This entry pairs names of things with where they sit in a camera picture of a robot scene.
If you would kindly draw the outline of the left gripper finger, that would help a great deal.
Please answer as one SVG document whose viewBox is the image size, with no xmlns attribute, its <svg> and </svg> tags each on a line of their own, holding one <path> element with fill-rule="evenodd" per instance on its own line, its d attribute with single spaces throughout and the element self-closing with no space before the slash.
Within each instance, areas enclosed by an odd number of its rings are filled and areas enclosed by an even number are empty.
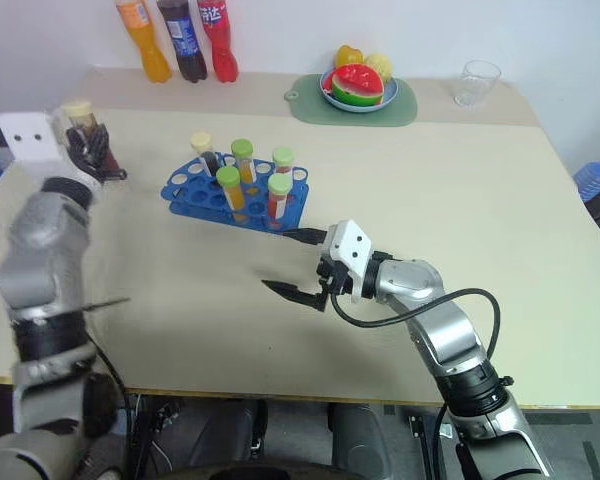
<svg viewBox="0 0 600 480">
<path fill-rule="evenodd" d="M 66 130 L 66 137 L 69 142 L 68 154 L 75 165 L 89 165 L 90 153 L 87 136 L 82 128 L 71 127 Z"/>
<path fill-rule="evenodd" d="M 109 156 L 109 133 L 104 124 L 97 124 L 88 137 L 88 153 L 93 166 L 104 166 Z"/>
</svg>

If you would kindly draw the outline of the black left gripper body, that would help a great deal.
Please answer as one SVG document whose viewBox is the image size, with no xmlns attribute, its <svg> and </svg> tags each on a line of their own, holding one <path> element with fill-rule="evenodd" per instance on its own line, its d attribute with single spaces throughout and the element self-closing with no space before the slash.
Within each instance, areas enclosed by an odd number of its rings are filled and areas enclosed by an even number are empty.
<svg viewBox="0 0 600 480">
<path fill-rule="evenodd" d="M 60 145 L 61 152 L 64 153 L 67 156 L 69 162 L 75 168 L 77 168 L 78 170 L 80 170 L 80 171 L 82 171 L 84 173 L 90 174 L 91 173 L 91 165 L 90 164 L 89 165 L 75 165 L 71 161 L 71 159 L 69 157 L 69 154 L 68 154 L 68 149 L 67 149 L 67 147 L 69 146 L 69 142 L 68 142 L 67 137 L 66 137 L 66 130 L 67 129 L 63 129 L 62 127 L 57 127 L 54 130 L 54 134 L 55 134 L 56 140 L 58 141 L 58 143 Z"/>
</svg>

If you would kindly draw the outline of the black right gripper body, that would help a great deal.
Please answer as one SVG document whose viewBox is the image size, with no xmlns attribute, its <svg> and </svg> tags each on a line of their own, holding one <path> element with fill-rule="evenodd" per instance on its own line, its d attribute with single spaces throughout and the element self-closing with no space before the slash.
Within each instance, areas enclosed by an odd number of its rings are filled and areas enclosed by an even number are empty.
<svg viewBox="0 0 600 480">
<path fill-rule="evenodd" d="M 322 256 L 316 273 L 319 277 L 322 298 L 327 299 L 331 294 L 339 296 L 350 293 L 349 269 L 343 262 Z"/>
</svg>

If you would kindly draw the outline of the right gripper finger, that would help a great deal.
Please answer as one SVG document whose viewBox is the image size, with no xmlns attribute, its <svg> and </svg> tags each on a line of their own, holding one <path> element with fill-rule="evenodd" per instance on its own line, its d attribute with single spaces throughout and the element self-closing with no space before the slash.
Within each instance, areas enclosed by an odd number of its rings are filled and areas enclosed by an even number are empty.
<svg viewBox="0 0 600 480">
<path fill-rule="evenodd" d="M 303 292 L 296 285 L 286 282 L 262 280 L 262 283 L 274 293 L 290 302 L 310 307 L 319 312 L 325 311 L 328 299 L 328 286 L 324 282 L 321 283 L 321 291 L 314 294 Z"/>
<path fill-rule="evenodd" d="M 282 233 L 284 237 L 291 238 L 309 245 L 319 245 L 325 241 L 327 232 L 316 228 L 289 229 Z"/>
</svg>

